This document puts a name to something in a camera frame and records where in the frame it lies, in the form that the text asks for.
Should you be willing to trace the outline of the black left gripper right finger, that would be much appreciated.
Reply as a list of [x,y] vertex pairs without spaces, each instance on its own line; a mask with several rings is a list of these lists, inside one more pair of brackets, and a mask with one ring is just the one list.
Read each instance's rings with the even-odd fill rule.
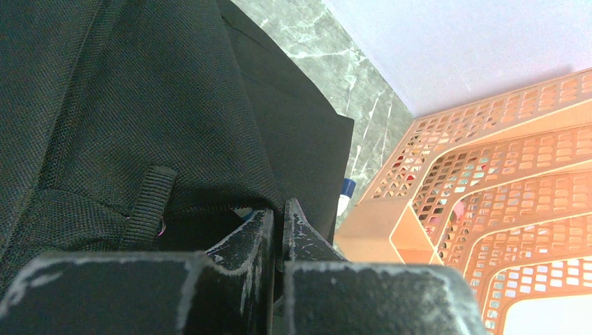
[[283,321],[287,334],[484,334],[472,290],[438,265],[353,263],[285,205]]

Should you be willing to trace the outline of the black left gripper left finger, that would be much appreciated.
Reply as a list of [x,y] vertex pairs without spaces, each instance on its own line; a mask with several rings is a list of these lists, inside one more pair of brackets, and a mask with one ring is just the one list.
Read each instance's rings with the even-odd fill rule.
[[2,334],[268,334],[274,215],[207,251],[46,253],[1,301]]

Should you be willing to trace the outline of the blue capped marker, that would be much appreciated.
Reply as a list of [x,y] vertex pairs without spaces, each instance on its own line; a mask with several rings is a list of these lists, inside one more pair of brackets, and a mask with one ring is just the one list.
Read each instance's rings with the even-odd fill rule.
[[353,197],[353,193],[355,192],[356,185],[356,182],[352,179],[343,179],[343,184],[341,187],[341,192],[339,194],[338,206],[336,211],[337,216],[341,216],[345,212],[345,210],[347,210],[349,202]]

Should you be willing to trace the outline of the black student backpack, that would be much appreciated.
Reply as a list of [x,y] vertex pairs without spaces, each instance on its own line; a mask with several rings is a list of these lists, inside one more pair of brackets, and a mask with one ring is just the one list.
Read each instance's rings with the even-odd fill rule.
[[332,241],[353,126],[231,1],[2,1],[1,289],[48,251],[203,250],[290,198]]

